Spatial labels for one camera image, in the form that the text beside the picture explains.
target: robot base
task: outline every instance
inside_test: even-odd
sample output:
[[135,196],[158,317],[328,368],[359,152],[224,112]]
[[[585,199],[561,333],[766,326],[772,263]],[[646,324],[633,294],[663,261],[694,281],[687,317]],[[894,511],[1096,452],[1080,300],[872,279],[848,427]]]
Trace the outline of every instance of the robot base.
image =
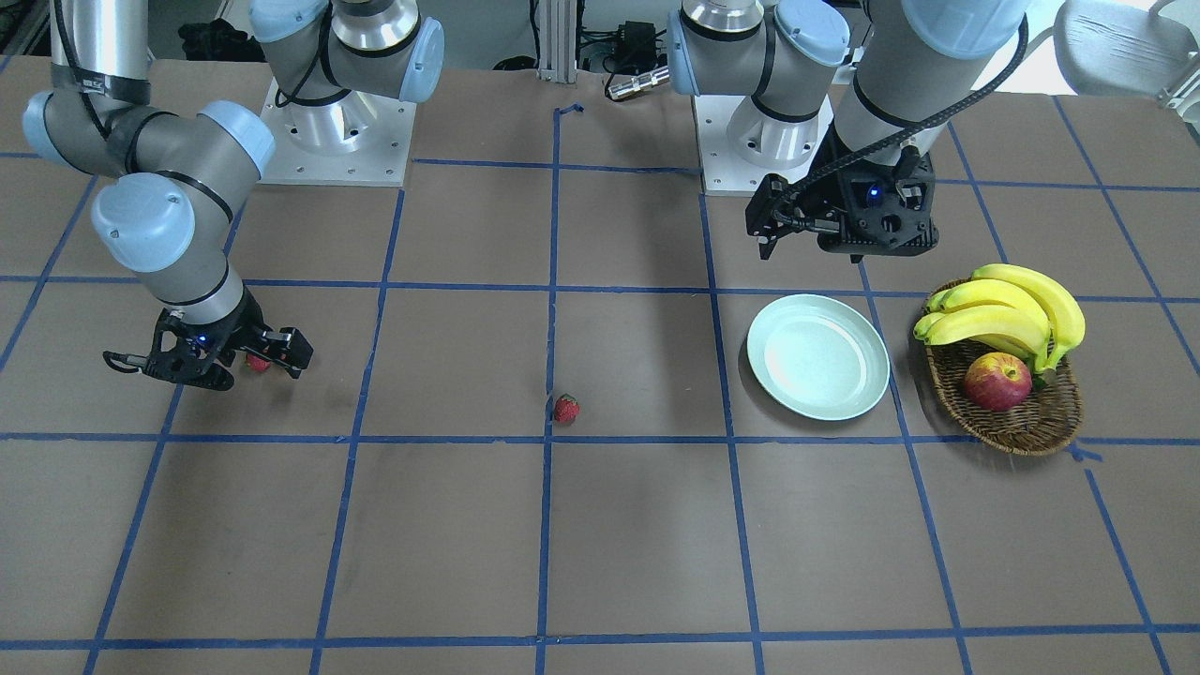
[[358,185],[403,187],[413,139],[416,103],[364,94],[378,119],[362,130],[358,149],[342,155],[314,155],[289,138],[290,115],[275,107],[271,80],[260,114],[275,136],[275,156],[260,183],[270,185]]
[[694,96],[692,112],[696,115],[696,137],[700,144],[700,161],[704,171],[704,193],[728,197],[749,197],[758,189],[762,177],[778,173],[790,183],[800,180],[809,173],[816,148],[824,138],[829,123],[833,121],[833,106],[829,97],[821,103],[817,113],[817,127],[821,130],[812,153],[797,167],[786,171],[769,169],[752,165],[733,149],[726,130],[733,112],[745,96]]

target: light green plate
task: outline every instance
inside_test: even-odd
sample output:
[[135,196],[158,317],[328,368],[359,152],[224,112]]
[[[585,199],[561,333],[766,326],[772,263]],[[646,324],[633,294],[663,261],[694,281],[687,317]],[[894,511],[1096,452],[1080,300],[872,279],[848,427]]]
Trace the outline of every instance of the light green plate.
[[746,353],[776,401],[814,419],[850,419],[888,389],[890,362],[871,322],[824,295],[788,295],[750,324]]

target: fruit basket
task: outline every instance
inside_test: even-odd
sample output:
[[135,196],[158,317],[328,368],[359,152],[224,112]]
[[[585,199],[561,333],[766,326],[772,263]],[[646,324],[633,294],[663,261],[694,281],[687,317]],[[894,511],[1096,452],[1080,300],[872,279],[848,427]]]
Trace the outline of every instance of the fruit basket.
[[[967,280],[950,281],[934,293],[965,281]],[[1044,374],[1044,388],[1034,389],[1027,399],[1010,410],[992,412],[967,399],[962,392],[962,378],[977,358],[994,351],[996,350],[974,340],[925,346],[934,389],[950,417],[972,436],[1006,453],[1048,455],[1069,446],[1084,420],[1084,404],[1069,357],[1058,362],[1057,369]]]

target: banana bunch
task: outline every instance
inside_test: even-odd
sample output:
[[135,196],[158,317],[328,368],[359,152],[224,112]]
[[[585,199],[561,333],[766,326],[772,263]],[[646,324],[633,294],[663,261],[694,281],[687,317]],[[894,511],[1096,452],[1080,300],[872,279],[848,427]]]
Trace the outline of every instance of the banana bunch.
[[[913,327],[926,345],[976,340],[1040,374],[1084,341],[1084,312],[1061,283],[1028,268],[994,263],[935,293]],[[1054,340],[1054,350],[1050,341]]]

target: strawberry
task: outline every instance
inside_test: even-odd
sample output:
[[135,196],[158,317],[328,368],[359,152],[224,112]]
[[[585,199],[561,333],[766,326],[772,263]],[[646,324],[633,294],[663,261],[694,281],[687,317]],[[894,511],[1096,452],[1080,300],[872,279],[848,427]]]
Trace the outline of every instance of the strawberry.
[[580,414],[580,402],[570,394],[563,394],[554,401],[554,422],[570,424]]
[[253,370],[254,372],[266,372],[266,369],[271,368],[271,362],[257,354],[246,352],[246,365],[248,365],[250,370]]

